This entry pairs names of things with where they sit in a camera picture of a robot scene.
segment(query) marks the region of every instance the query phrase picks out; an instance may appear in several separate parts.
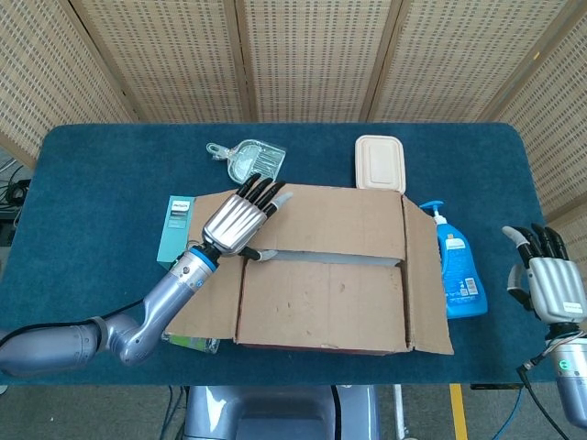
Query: gray floor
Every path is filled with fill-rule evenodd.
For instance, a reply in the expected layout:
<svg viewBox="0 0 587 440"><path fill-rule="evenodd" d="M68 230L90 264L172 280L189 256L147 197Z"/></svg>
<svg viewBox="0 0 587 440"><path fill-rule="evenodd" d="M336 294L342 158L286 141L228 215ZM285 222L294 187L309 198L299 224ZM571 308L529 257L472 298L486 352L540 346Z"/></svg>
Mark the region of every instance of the gray floor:
<svg viewBox="0 0 587 440"><path fill-rule="evenodd" d="M587 438L587 434L564 420L553 384L537 384L536 390L571 439ZM382 438L393 440L391 387L379 387L378 391ZM492 439L511 411L515 393L512 390L471 391L463 387L469 439ZM11 387L0 396L0 438L156 440L168 398L165 387ZM412 437L418 440L455 438L448 386L404 386L404 408ZM166 439L174 438L183 414L182 404ZM550 440L557 435L525 396L520 413L501 438Z"/></svg>

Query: yellow floor line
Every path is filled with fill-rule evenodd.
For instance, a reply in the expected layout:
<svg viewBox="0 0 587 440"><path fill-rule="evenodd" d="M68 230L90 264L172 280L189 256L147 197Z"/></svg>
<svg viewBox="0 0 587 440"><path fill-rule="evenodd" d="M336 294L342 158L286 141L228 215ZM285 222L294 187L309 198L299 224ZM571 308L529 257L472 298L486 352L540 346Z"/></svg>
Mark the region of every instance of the yellow floor line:
<svg viewBox="0 0 587 440"><path fill-rule="evenodd" d="M462 389L459 383L450 384L450 405L452 406L452 419L455 423L455 438L456 440L467 440L465 407L462 404Z"/></svg>

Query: teal box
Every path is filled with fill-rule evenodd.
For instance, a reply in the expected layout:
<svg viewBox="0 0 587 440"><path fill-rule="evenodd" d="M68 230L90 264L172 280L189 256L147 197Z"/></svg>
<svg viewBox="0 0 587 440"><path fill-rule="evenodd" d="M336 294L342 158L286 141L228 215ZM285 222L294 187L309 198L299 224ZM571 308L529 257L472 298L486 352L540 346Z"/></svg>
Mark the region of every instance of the teal box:
<svg viewBox="0 0 587 440"><path fill-rule="evenodd" d="M193 197L172 195L169 198L159 252L157 253L157 262L167 270L185 251L194 203Z"/></svg>

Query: plastic packaging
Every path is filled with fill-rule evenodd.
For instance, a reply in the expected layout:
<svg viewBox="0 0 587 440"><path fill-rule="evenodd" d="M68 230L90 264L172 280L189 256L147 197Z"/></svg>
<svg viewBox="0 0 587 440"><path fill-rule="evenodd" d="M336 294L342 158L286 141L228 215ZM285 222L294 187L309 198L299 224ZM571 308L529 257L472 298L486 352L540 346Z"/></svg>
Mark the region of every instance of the plastic packaging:
<svg viewBox="0 0 587 440"><path fill-rule="evenodd" d="M405 193L404 146L392 136L361 136L355 142L357 188Z"/></svg>
<svg viewBox="0 0 587 440"><path fill-rule="evenodd" d="M205 148L212 159L228 161L228 175L236 183L243 183L255 172L275 180L285 158L285 148L255 139L243 140L234 148L214 143Z"/></svg>
<svg viewBox="0 0 587 440"><path fill-rule="evenodd" d="M447 317L467 318L487 313L487 296L481 283L467 238L438 212L444 202L420 205L431 209L437 222L438 246L442 257L442 281L447 295Z"/></svg>

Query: silver robotic hand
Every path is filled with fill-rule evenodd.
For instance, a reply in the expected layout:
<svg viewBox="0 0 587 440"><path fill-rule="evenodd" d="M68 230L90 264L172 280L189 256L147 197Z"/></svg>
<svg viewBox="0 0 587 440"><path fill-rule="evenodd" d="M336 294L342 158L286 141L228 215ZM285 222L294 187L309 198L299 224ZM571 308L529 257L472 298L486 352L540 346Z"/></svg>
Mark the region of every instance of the silver robotic hand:
<svg viewBox="0 0 587 440"><path fill-rule="evenodd" d="M284 182L265 191L272 180L255 186L259 177L251 176L228 197L205 224L202 243L187 249L142 300L142 324L116 311L80 323L34 324L11 333L0 332L0 371L26 377L78 369L104 350L129 366L145 360L165 327L216 271L220 257L239 254L260 260L274 254L247 244L291 194L275 197Z"/></svg>
<svg viewBox="0 0 587 440"><path fill-rule="evenodd" d="M508 278L508 292L548 325L547 348L518 369L526 372L549 357L557 372L560 400L569 421L587 429L587 339L578 324L587 318L587 297L577 265L569 260L562 237L549 227L505 226L522 258ZM530 293L522 288L526 274Z"/></svg>

